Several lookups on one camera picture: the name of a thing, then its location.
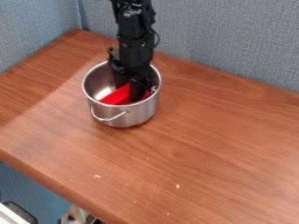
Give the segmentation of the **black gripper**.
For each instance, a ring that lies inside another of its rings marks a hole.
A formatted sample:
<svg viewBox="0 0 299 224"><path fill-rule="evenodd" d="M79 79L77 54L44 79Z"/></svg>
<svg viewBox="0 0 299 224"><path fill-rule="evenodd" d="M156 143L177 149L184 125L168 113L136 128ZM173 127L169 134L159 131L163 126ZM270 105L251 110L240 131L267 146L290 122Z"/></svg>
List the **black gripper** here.
<svg viewBox="0 0 299 224"><path fill-rule="evenodd" d="M129 101L139 102L149 96L149 68L155 52L155 37L117 37L117 48L109 47L108 65L112 68L116 87L129 81Z"/></svg>

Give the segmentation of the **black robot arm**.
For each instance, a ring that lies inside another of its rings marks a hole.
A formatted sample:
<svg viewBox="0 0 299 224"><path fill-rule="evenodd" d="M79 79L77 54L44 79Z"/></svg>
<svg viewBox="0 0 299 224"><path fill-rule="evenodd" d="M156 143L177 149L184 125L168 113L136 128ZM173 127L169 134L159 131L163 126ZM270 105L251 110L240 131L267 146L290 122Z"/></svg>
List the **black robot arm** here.
<svg viewBox="0 0 299 224"><path fill-rule="evenodd" d="M116 86L128 85L128 100L137 102L151 90L155 72L151 62L160 36L153 29L152 0L111 0L116 20L117 48L109 47L108 64L112 66Z"/></svg>

